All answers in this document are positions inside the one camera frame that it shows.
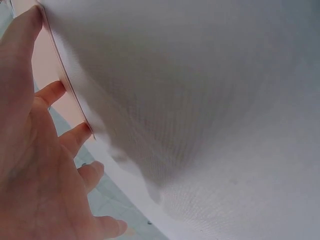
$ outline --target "finger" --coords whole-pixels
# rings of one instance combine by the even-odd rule
[[[34,96],[40,98],[47,108],[65,94],[66,90],[60,81],[54,81],[45,86],[40,91],[36,92]]]
[[[80,167],[78,172],[83,179],[86,192],[90,193],[104,175],[105,167],[101,162],[94,161],[88,165]]]
[[[102,235],[102,239],[119,237],[124,234],[128,228],[125,221],[116,220],[111,216],[96,216],[95,220]]]
[[[36,38],[42,28],[42,15],[37,6],[16,17],[8,26],[2,39],[1,46],[10,46],[13,54],[25,56],[31,60]]]
[[[74,158],[81,146],[91,136],[90,128],[86,123],[81,123],[75,128],[65,132],[59,137],[60,143],[70,152]]]

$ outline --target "white fabric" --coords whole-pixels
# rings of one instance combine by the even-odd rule
[[[164,234],[319,239],[318,1],[41,3],[92,154]]]

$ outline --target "hand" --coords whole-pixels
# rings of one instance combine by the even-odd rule
[[[87,199],[104,166],[74,164],[91,135],[88,126],[58,137],[48,107],[65,93],[63,85],[56,81],[34,94],[31,58],[41,28],[35,6],[14,19],[0,41],[0,239],[115,238],[127,224],[94,217]]]

